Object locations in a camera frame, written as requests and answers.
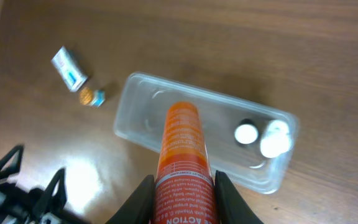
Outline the white Panadol box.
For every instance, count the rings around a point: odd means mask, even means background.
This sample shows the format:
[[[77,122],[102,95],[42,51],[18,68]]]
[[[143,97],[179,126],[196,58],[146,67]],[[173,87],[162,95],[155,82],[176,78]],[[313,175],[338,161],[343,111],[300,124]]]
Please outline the white Panadol box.
[[[51,63],[70,92],[78,91],[88,79],[88,76],[83,73],[76,60],[64,46],[54,55]]]

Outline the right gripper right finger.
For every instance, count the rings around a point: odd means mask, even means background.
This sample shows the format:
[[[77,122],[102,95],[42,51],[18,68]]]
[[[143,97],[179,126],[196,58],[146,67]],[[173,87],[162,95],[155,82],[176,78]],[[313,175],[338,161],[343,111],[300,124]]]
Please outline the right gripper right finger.
[[[215,173],[214,193],[221,224],[263,224],[223,171]]]

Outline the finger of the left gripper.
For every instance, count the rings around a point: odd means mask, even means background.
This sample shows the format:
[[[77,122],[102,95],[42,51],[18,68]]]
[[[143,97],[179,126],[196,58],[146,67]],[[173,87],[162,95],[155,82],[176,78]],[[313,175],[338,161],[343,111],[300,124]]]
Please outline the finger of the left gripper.
[[[59,169],[35,203],[32,214],[40,218],[45,212],[57,212],[64,208],[67,202],[65,187],[65,168]]]
[[[20,172],[23,152],[24,145],[18,144],[0,160],[0,180]]]

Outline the orange tube white cap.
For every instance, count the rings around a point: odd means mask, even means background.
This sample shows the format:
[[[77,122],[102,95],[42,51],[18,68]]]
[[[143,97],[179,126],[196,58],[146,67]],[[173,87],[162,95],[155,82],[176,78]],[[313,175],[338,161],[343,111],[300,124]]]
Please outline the orange tube white cap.
[[[179,101],[166,114],[151,222],[220,222],[201,121],[190,102]]]

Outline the white spray bottle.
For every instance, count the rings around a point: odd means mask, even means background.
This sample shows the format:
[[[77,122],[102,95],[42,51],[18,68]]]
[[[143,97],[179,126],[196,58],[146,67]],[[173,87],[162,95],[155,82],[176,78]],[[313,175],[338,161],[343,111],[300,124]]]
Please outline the white spray bottle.
[[[279,119],[271,120],[261,137],[260,152],[266,158],[276,158],[293,145],[289,125]]]

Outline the clear plastic container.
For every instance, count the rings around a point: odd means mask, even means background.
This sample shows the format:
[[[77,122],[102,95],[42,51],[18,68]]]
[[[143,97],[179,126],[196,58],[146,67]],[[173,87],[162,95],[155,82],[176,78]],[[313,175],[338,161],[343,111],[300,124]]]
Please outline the clear plastic container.
[[[160,152],[166,113],[179,101],[198,109],[212,170],[223,171],[233,182],[260,194],[272,194],[280,188],[298,135],[298,120],[286,111],[135,72],[124,85],[114,132]],[[243,119],[251,119],[259,130],[252,144],[239,144],[234,139],[234,130]],[[289,125],[293,145],[288,152],[269,159],[260,152],[260,140],[267,124],[275,119]]]

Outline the black bottle white cap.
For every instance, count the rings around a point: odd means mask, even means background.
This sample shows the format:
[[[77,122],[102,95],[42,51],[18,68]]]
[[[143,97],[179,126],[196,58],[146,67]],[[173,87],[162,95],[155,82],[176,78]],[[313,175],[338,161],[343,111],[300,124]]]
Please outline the black bottle white cap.
[[[252,144],[259,137],[259,130],[251,119],[243,119],[234,130],[234,139],[239,144]]]

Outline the gold lid balm jar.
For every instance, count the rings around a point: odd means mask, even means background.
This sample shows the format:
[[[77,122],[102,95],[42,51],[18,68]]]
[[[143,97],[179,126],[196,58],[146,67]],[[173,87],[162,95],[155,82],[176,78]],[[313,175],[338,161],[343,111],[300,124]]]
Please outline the gold lid balm jar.
[[[100,107],[105,101],[105,92],[102,90],[92,90],[88,87],[83,88],[79,94],[82,105]]]

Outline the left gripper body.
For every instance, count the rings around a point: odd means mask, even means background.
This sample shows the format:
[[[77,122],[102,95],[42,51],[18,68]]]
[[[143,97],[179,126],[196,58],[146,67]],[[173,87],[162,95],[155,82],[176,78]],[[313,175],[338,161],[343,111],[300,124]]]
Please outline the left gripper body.
[[[0,184],[0,223],[87,224],[86,220],[64,208],[35,218],[32,209],[44,190],[34,188],[26,192],[12,183]]]

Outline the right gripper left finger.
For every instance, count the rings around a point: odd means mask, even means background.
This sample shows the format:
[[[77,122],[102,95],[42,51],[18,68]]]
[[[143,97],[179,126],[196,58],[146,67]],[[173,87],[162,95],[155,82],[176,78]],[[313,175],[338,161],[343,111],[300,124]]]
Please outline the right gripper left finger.
[[[106,224],[149,224],[153,218],[155,180],[147,175]]]

